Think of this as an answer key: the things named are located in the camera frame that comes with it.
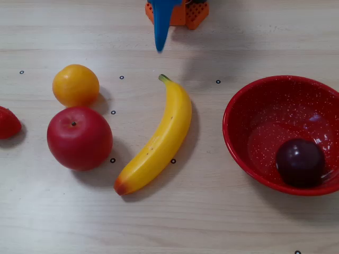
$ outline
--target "red bowl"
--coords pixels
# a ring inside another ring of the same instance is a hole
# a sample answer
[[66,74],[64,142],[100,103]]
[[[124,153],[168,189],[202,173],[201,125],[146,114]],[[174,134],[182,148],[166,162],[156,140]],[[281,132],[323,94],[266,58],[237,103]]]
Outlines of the red bowl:
[[[241,168],[281,192],[316,196],[339,190],[339,93],[312,79],[275,76],[242,88],[222,122],[227,148]],[[285,184],[275,154],[294,138],[313,140],[325,154],[326,174],[314,188]]]

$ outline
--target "red apple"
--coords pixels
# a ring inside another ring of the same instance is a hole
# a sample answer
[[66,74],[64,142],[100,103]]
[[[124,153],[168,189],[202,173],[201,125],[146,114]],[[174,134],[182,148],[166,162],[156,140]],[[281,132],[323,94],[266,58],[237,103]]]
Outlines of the red apple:
[[113,135],[108,122],[87,107],[69,107],[53,117],[47,143],[54,157],[67,168],[91,170],[110,154]]

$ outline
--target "orange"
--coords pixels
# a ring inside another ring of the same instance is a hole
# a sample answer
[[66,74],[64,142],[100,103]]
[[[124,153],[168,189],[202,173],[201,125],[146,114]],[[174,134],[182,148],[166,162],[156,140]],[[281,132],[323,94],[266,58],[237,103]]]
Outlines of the orange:
[[99,80],[87,67],[69,65],[53,80],[53,93],[66,107],[88,106],[99,95]]

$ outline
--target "plum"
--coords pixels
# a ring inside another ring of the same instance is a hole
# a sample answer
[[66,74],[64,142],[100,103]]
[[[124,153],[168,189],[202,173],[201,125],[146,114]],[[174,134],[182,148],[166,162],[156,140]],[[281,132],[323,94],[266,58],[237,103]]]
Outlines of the plum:
[[309,188],[321,183],[325,156],[317,144],[304,139],[292,139],[278,149],[275,163],[286,184]]

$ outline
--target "plastic fruit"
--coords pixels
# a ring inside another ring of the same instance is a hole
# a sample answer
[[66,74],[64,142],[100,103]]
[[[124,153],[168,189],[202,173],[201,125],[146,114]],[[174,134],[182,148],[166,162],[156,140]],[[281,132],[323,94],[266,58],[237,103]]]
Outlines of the plastic fruit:
[[168,165],[189,130],[192,117],[191,100],[179,84],[166,76],[166,108],[160,125],[145,147],[122,170],[114,189],[119,195],[133,193],[151,182]]
[[7,108],[0,106],[0,139],[8,139],[21,131],[19,119]]
[[325,156],[315,143],[292,139],[276,153],[276,167],[285,183],[300,188],[314,187],[321,183]]
[[87,107],[69,107],[53,117],[47,129],[50,151],[67,168],[90,170],[110,154],[113,135],[108,122]]
[[66,107],[89,106],[99,95],[99,80],[87,67],[69,65],[53,80],[53,93]]

